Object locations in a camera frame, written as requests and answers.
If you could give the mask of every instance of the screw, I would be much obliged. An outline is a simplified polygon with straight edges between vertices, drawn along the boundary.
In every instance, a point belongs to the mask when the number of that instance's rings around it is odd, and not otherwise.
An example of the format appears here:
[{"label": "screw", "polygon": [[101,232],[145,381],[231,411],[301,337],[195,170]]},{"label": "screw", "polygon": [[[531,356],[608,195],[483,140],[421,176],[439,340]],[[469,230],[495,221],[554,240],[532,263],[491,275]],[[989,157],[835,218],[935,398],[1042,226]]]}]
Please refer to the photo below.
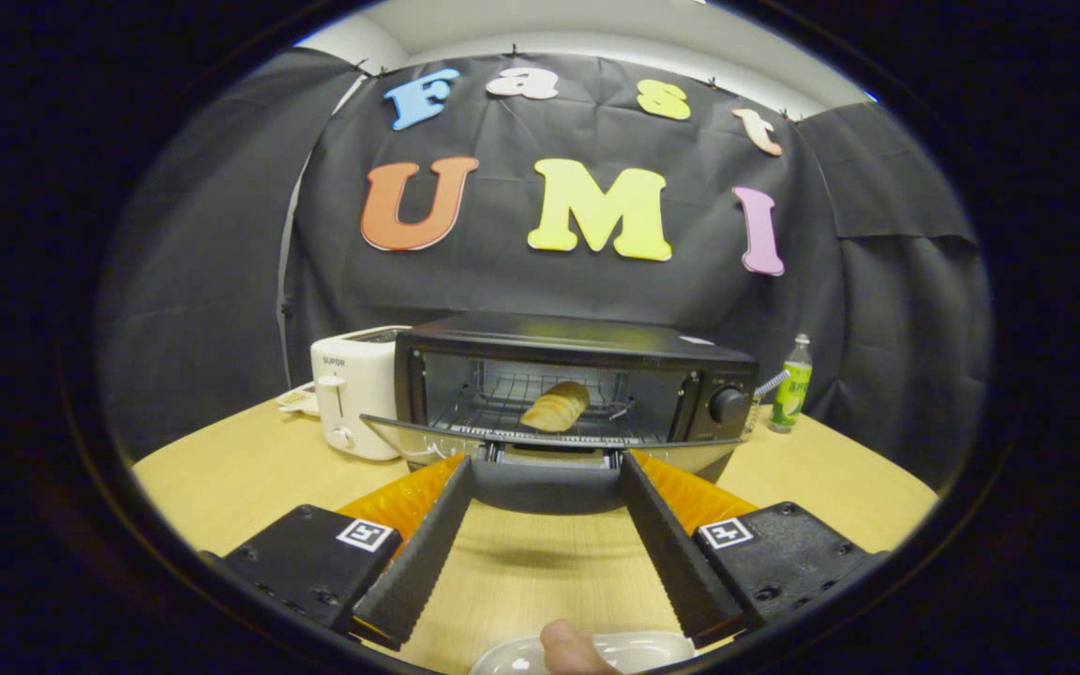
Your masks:
[{"label": "screw", "polygon": [[778,597],[781,594],[781,589],[779,586],[762,586],[758,590],[755,597],[760,602],[768,602]]}]

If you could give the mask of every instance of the oven rack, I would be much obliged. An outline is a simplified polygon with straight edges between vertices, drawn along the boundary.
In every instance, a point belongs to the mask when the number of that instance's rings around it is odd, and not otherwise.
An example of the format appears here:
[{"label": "oven rack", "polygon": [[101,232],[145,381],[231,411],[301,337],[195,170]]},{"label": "oven rack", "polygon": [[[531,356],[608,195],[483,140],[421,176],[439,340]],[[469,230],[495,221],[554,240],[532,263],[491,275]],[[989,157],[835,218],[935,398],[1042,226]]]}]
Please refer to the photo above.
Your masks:
[{"label": "oven rack", "polygon": [[[467,433],[519,437],[522,441],[550,442],[624,442],[624,444],[663,444],[665,433],[646,427],[636,403],[625,395],[626,383],[608,381],[611,394],[604,394],[604,381],[537,375],[537,373],[497,373],[483,388],[465,383],[456,401],[431,424],[433,428]],[[519,422],[531,403],[559,381],[578,381],[591,395],[586,410],[568,431],[548,432]]]}]

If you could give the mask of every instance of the white toaster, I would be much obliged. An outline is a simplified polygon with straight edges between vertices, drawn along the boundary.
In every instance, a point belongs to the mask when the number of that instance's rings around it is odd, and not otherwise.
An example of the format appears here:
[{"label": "white toaster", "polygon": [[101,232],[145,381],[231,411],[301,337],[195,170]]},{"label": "white toaster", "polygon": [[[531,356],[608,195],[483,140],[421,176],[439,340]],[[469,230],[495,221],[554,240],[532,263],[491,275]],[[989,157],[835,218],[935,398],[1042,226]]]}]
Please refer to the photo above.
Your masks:
[{"label": "white toaster", "polygon": [[373,460],[399,457],[359,416],[394,419],[394,339],[407,328],[382,325],[325,337],[311,346],[319,422],[330,447]]}]

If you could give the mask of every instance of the white ceiling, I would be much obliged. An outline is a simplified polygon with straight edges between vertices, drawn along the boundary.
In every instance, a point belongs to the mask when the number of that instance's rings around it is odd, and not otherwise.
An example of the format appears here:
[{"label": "white ceiling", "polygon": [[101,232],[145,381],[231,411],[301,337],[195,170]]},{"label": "white ceiling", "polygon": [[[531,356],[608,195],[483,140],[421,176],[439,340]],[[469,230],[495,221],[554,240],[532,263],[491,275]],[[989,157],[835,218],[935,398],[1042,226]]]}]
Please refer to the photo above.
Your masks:
[{"label": "white ceiling", "polygon": [[[779,36],[731,11],[696,0],[387,0],[361,14],[393,36],[410,55],[511,33],[611,33],[728,60],[784,82],[823,107],[869,99],[852,82]],[[510,44],[502,50],[510,50]]]}]

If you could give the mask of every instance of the table surface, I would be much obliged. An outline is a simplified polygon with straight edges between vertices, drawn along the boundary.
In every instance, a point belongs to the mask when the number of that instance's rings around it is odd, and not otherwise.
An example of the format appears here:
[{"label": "table surface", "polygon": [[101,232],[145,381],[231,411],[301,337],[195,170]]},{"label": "table surface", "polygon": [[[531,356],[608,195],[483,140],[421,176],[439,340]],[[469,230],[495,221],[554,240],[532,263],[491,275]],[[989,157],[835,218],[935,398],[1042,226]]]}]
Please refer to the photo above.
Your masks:
[{"label": "table surface", "polygon": [[[769,408],[720,487],[758,508],[797,502],[866,551],[896,546],[933,505],[934,492],[912,474],[807,416],[792,433],[769,430]],[[336,451],[318,418],[265,402],[166,445],[134,471],[188,545],[224,555],[295,505],[342,508],[407,467]],[[680,632],[625,509],[535,515],[475,501],[411,639],[399,652],[373,648],[465,674],[485,650],[561,618],[595,633]]]}]

